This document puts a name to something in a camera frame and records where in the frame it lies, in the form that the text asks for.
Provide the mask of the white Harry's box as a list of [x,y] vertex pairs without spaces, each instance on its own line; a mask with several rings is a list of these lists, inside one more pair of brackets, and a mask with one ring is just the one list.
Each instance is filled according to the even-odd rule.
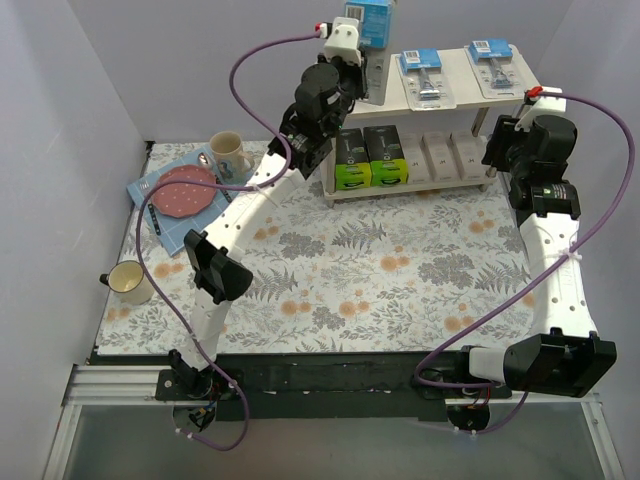
[[454,131],[450,134],[452,151],[462,180],[482,180],[486,166],[481,163],[485,153],[485,142],[469,131]]
[[426,162],[435,182],[459,180],[453,154],[442,132],[426,132],[422,135]]
[[401,147],[408,169],[408,184],[425,184],[431,182],[431,174],[416,134],[399,135]]

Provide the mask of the clear blue razor blister pack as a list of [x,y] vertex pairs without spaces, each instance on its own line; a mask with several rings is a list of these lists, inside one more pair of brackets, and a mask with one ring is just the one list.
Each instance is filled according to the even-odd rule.
[[386,100],[391,56],[390,37],[397,1],[353,0],[344,3],[344,15],[359,22],[360,46],[366,56],[365,102],[382,106]]

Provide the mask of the black green Gillette Labs box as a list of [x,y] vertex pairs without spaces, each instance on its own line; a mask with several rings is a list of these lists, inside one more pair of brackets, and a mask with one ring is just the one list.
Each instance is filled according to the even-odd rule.
[[352,190],[371,186],[372,170],[360,129],[343,129],[336,137],[335,188]]

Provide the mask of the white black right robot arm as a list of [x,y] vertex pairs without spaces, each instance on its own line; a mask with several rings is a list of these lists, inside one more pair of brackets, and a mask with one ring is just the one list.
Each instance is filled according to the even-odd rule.
[[452,373],[454,389],[475,397],[499,382],[512,390],[585,396],[617,359],[591,318],[577,241],[581,214],[576,188],[564,179],[577,140],[573,122],[536,117],[527,130],[498,118],[482,160],[509,174],[508,199],[526,249],[535,300],[527,338],[504,349],[473,347]]

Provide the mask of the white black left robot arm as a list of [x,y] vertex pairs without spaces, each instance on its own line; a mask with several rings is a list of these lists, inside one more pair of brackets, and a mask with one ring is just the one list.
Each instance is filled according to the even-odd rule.
[[239,194],[203,232],[189,231],[185,248],[196,286],[187,324],[195,344],[172,350],[169,364],[180,390],[193,400],[213,386],[209,363],[232,301],[253,280],[241,264],[258,223],[302,186],[333,149],[346,116],[367,92],[366,55],[362,48],[328,47],[302,74],[294,102],[286,110],[279,134]]

